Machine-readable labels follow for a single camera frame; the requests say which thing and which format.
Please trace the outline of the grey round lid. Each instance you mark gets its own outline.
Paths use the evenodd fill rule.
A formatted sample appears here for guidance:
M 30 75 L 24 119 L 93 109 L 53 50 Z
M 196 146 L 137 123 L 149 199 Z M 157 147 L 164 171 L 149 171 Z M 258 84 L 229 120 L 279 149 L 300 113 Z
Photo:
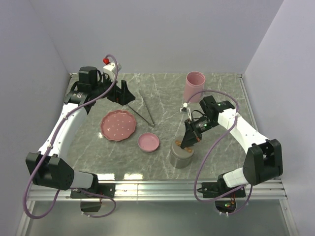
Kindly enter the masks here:
M 191 147 L 181 148 L 181 141 L 175 139 L 170 146 L 171 154 L 180 160 L 186 160 L 193 157 L 195 151 Z

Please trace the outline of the grey cylindrical container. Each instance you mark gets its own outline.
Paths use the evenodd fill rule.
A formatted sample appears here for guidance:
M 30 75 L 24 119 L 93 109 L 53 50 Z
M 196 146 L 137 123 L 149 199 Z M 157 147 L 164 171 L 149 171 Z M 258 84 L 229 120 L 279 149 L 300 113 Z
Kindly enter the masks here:
M 180 157 L 171 155 L 169 158 L 170 164 L 176 169 L 183 169 L 192 162 L 193 156 Z

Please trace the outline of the pink polka dot plate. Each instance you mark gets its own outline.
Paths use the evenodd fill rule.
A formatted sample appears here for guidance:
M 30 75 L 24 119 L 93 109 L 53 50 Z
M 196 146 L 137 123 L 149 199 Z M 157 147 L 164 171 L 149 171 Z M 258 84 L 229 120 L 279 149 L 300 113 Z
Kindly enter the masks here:
M 128 139 L 136 130 L 134 115 L 126 110 L 109 112 L 100 123 L 101 134 L 110 141 Z

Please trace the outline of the pink round lid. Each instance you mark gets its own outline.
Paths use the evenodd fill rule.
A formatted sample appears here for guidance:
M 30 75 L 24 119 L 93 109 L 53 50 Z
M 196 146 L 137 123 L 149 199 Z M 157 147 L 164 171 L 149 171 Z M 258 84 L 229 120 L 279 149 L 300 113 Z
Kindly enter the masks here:
M 138 138 L 138 146 L 144 152 L 153 152 L 159 147 L 160 141 L 153 133 L 143 133 Z

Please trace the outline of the pink cylindrical container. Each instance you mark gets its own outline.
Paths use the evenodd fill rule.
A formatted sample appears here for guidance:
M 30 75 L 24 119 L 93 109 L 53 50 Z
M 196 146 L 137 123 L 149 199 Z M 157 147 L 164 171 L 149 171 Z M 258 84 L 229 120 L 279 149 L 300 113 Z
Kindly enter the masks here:
M 204 89 L 205 76 L 201 72 L 190 72 L 186 77 L 185 89 L 184 89 L 184 101 L 186 103 L 198 103 L 201 99 L 202 93 L 198 93 Z

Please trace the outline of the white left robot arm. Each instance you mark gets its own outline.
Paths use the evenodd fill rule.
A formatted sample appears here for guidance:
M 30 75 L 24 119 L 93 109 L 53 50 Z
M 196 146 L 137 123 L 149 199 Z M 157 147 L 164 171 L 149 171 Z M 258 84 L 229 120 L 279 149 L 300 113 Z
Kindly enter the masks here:
M 96 182 L 97 176 L 73 170 L 65 158 L 96 98 L 107 98 L 122 106 L 135 100 L 125 80 L 121 81 L 120 87 L 114 82 L 120 69 L 121 65 L 113 62 L 105 65 L 102 72 L 92 66 L 80 68 L 78 81 L 66 94 L 61 115 L 47 141 L 36 153 L 30 152 L 26 157 L 31 175 L 29 183 L 59 190 L 82 188 L 89 198 L 98 195 L 100 186 Z

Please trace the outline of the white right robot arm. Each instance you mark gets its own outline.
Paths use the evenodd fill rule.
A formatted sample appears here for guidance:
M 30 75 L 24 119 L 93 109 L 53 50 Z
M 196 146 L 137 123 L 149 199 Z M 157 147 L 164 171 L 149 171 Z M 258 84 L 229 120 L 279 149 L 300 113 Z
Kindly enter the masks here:
M 202 117 L 185 121 L 180 148 L 187 149 L 200 142 L 202 133 L 220 125 L 229 131 L 246 154 L 241 168 L 219 176 L 216 194 L 227 197 L 239 186 L 255 186 L 283 174 L 282 146 L 278 140 L 270 140 L 256 131 L 229 101 L 216 102 L 213 96 L 207 96 L 199 104 Z

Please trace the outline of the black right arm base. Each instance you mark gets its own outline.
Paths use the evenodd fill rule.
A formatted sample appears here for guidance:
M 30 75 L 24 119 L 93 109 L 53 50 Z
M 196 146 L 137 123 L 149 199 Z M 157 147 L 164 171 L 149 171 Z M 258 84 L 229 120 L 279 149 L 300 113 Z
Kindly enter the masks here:
M 237 198 L 246 197 L 244 187 L 229 188 L 225 183 L 217 182 L 202 182 L 201 187 L 197 189 L 198 193 L 202 194 L 204 199 L 216 198 L 224 194 L 224 198 L 228 198 L 227 201 L 215 201 L 215 207 L 219 213 L 231 214 L 236 211 Z

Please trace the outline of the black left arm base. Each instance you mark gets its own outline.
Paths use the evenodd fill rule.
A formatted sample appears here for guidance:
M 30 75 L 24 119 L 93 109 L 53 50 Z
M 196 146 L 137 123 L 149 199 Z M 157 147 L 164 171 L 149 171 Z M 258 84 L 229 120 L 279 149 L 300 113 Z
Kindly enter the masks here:
M 70 198 L 80 200 L 80 209 L 83 215 L 90 218 L 102 218 L 109 216 L 116 209 L 115 183 L 99 183 L 96 188 L 72 189 Z M 105 201 L 112 202 L 113 207 L 107 213 L 101 214 L 101 208 L 105 206 Z

